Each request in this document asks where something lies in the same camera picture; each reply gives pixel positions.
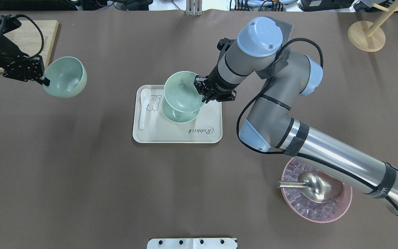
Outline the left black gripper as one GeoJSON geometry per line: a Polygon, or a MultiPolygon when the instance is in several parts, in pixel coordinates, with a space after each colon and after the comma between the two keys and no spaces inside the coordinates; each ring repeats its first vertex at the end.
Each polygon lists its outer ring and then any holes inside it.
{"type": "Polygon", "coordinates": [[[3,77],[24,82],[28,80],[36,81],[44,86],[50,85],[50,80],[44,77],[45,68],[41,55],[29,58],[26,61],[12,62],[4,66],[3,69],[3,77]]]}

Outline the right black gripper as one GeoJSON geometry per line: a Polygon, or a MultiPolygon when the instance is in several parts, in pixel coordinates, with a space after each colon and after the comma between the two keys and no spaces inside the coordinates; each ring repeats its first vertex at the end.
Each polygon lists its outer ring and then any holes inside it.
{"type": "Polygon", "coordinates": [[[234,89],[237,84],[227,82],[218,71],[212,71],[206,77],[196,75],[193,84],[197,92],[203,96],[202,102],[204,103],[212,100],[218,102],[234,101],[236,98],[234,89]]]}

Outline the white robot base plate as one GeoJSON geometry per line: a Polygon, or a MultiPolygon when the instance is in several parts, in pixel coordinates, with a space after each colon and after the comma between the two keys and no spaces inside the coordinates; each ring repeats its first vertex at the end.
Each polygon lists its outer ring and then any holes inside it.
{"type": "Polygon", "coordinates": [[[147,249],[237,249],[236,238],[154,238],[147,249]]]}

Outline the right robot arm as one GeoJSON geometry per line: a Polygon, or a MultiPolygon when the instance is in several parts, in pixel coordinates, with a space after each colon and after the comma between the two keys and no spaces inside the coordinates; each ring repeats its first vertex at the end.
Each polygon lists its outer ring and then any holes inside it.
{"type": "Polygon", "coordinates": [[[307,38],[283,43],[283,21],[256,17],[236,39],[224,38],[217,48],[217,65],[208,76],[197,75],[196,91],[202,102],[233,101],[235,88],[251,73],[265,80],[261,91],[245,106],[237,137],[247,148],[261,154],[296,157],[367,196],[387,200],[398,216],[398,169],[345,144],[289,115],[299,95],[314,92],[323,77],[320,47],[307,38]]]}

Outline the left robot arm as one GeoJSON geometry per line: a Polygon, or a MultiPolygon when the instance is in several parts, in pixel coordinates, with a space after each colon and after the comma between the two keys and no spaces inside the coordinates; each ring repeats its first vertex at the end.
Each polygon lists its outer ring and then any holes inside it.
{"type": "Polygon", "coordinates": [[[40,53],[45,44],[44,36],[38,25],[24,14],[0,15],[0,68],[4,70],[3,77],[18,81],[35,81],[41,85],[49,86],[50,80],[44,76],[45,66],[40,53]],[[21,27],[19,18],[28,19],[38,30],[41,37],[40,50],[35,55],[28,55],[5,34],[21,27]]]}

